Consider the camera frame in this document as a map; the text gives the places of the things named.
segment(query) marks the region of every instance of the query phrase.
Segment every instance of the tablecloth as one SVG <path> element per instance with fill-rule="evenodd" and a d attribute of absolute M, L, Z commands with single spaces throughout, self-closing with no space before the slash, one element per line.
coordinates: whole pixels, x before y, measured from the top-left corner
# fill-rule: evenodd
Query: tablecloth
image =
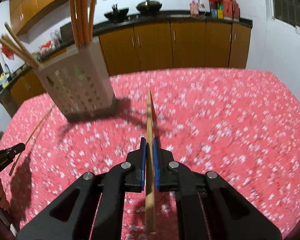
<path fill-rule="evenodd" d="M 175 69 L 111 77 L 113 118 L 69 124 L 55 107 L 36 131 L 12 177 L 2 177 L 22 228 L 86 171 L 125 160 L 146 136 L 151 89 L 161 147 L 196 172 L 215 170 L 286 236 L 300 219 L 300 103 L 269 72 Z M 24 102 L 0 149 L 24 142 L 50 108 L 47 94 Z M 173 193 L 156 194 L 153 235 L 144 232 L 145 195 L 127 193 L 122 239 L 177 239 Z"/>

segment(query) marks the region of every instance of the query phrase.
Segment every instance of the gray perforated container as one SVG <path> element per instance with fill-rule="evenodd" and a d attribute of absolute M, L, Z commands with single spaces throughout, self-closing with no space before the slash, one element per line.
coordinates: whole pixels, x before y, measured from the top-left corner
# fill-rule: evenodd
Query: gray perforated container
<path fill-rule="evenodd" d="M 115 115 L 117 100 L 97 37 L 90 46 L 56 56 L 35 73 L 69 122 Z"/>

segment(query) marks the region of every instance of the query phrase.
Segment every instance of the pink floral tablecloth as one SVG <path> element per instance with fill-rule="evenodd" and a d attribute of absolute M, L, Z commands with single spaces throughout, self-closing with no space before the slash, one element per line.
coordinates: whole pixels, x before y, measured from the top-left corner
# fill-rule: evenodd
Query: pink floral tablecloth
<path fill-rule="evenodd" d="M 0 175 L 22 228 L 86 171 L 125 160 L 146 136 L 151 88 L 162 148 L 193 171 L 215 170 L 285 237 L 300 219 L 300 103 L 273 74 L 235 69 L 178 69 L 111 78 L 113 118 L 69 124 L 55 107 L 36 131 L 12 177 Z M 47 95 L 22 104 L 0 149 L 24 142 L 53 104 Z M 122 239 L 177 239 L 172 193 L 156 194 L 154 235 L 144 232 L 145 195 L 127 193 Z"/>

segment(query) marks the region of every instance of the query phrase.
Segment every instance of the bundle of chopsticks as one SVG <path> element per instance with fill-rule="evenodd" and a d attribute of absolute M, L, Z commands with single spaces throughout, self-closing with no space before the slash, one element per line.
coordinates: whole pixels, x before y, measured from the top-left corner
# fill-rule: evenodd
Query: bundle of chopsticks
<path fill-rule="evenodd" d="M 88 46 L 92 40 L 93 16 L 96 0 L 91 0 L 88 20 L 88 0 L 69 0 L 74 42 L 78 48 Z"/>
<path fill-rule="evenodd" d="M 12 32 L 7 22 L 4 24 L 4 26 L 17 44 L 15 44 L 7 34 L 1 35 L 0 43 L 6 48 L 10 49 L 18 57 L 23 59 L 24 62 L 30 65 L 32 68 L 37 69 L 42 66 L 42 64 L 38 60 L 32 57 L 30 52 L 26 49 L 26 47 L 22 44 L 18 37 Z"/>

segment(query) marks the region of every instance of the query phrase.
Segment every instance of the metal rivet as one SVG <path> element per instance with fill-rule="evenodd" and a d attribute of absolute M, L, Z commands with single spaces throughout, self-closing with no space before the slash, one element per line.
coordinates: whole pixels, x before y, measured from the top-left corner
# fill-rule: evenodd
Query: metal rivet
<path fill-rule="evenodd" d="M 129 162 L 121 163 L 121 168 L 123 168 L 123 169 L 128 169 L 130 167 L 131 167 L 131 163 L 129 163 Z"/>
<path fill-rule="evenodd" d="M 86 172 L 83 175 L 83 178 L 86 179 L 86 180 L 92 179 L 92 177 L 93 177 L 93 173 L 92 172 Z"/>
<path fill-rule="evenodd" d="M 177 167 L 179 166 L 179 163 L 177 163 L 177 162 L 175 162 L 175 161 L 169 162 L 169 166 L 170 166 L 171 168 L 177 168 Z"/>
<path fill-rule="evenodd" d="M 215 179 L 218 174 L 215 172 L 215 171 L 208 171 L 207 172 L 207 176 L 210 178 L 210 179 Z"/>

